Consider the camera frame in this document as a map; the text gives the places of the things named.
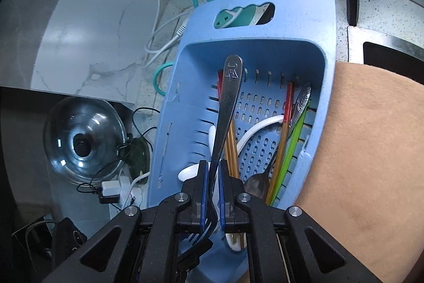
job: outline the chopstick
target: chopstick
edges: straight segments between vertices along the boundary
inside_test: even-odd
[[[221,98],[223,71],[218,71],[218,99]],[[235,134],[234,120],[231,120],[230,128],[228,129],[227,139],[224,144],[224,157],[228,162],[228,172],[230,176],[240,178],[240,172],[237,162],[237,142]]]
[[[280,173],[281,165],[283,163],[284,151],[287,142],[287,137],[290,129],[290,118],[292,111],[292,103],[293,103],[293,91],[294,84],[293,82],[289,82],[287,85],[287,94],[286,94],[286,102],[284,105],[284,119],[283,124],[281,126],[281,137],[280,142],[278,144],[278,151],[275,159],[274,172],[272,173],[271,182],[269,184],[268,194],[266,196],[265,203],[267,205],[271,204],[272,194],[277,183],[278,175]]]

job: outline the marble countertop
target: marble countertop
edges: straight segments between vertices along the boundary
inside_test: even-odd
[[[135,104],[157,0],[3,0],[0,85]]]

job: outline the white plastic utensil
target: white plastic utensil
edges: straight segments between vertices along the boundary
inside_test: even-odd
[[[261,130],[261,129],[269,126],[269,125],[272,125],[272,124],[275,124],[275,123],[282,123],[283,118],[284,118],[284,115],[271,116],[271,117],[269,117],[265,120],[260,121],[259,123],[257,123],[256,125],[253,125],[250,129],[248,129],[248,131],[244,134],[243,137],[241,137],[241,139],[237,143],[237,155],[240,155],[241,150],[243,150],[247,141],[249,141],[249,138],[252,137],[256,132],[258,132],[259,130]],[[211,126],[210,129],[209,129],[209,134],[210,134],[212,127],[213,127],[213,130],[215,130],[215,126]],[[209,149],[211,150],[211,148],[213,147],[213,141],[211,143],[210,140],[211,140],[211,136],[208,136]],[[194,178],[197,175],[198,169],[199,169],[199,164],[193,164],[192,166],[184,168],[178,174],[178,179],[180,181],[186,181],[187,179]]]

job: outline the power socket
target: power socket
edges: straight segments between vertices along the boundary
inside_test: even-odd
[[[236,8],[233,10],[223,10],[215,18],[214,28],[220,29],[229,26],[238,15],[241,13],[241,8]]]
[[[125,197],[128,194],[128,191],[130,191],[130,186],[131,186],[130,178],[125,175],[121,175],[119,177],[119,183],[121,184],[121,192],[119,194],[119,205],[122,208],[123,207],[122,203],[124,202]]]

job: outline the blue utensil holder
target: blue utensil holder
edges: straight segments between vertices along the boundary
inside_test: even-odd
[[[269,23],[215,29],[225,9],[275,5]],[[215,0],[192,13],[179,44],[171,81],[162,105],[149,177],[148,207],[181,190],[178,173],[199,160],[210,160],[208,131],[218,118],[218,70],[231,54],[244,62],[243,82],[234,121],[238,139],[255,123],[283,113],[287,82],[312,86],[295,158],[274,203],[293,205],[308,175],[324,127],[336,53],[334,0]],[[257,132],[239,155],[240,178],[261,173],[276,149],[281,127]],[[212,249],[189,275],[191,281],[235,282],[247,269],[246,251],[229,249],[222,232],[212,235]],[[183,241],[181,250],[191,244]]]

